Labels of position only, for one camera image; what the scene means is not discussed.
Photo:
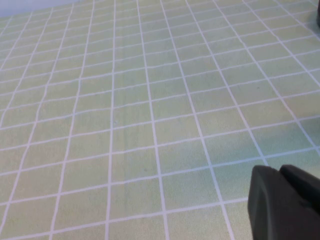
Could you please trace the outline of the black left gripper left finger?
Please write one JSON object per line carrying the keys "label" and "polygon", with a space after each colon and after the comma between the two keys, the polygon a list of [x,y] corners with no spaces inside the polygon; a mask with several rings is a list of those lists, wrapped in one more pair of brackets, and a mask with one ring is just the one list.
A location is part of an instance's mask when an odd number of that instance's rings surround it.
{"label": "black left gripper left finger", "polygon": [[255,240],[320,238],[320,214],[308,206],[280,169],[253,167],[247,210]]}

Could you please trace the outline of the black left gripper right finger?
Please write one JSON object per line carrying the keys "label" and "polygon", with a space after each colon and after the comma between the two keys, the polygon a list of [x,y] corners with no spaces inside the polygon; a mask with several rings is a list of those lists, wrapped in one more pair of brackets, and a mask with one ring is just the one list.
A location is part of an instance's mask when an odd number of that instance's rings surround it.
{"label": "black left gripper right finger", "polygon": [[291,164],[282,165],[279,172],[300,197],[308,202],[308,206],[319,214],[320,179]]}

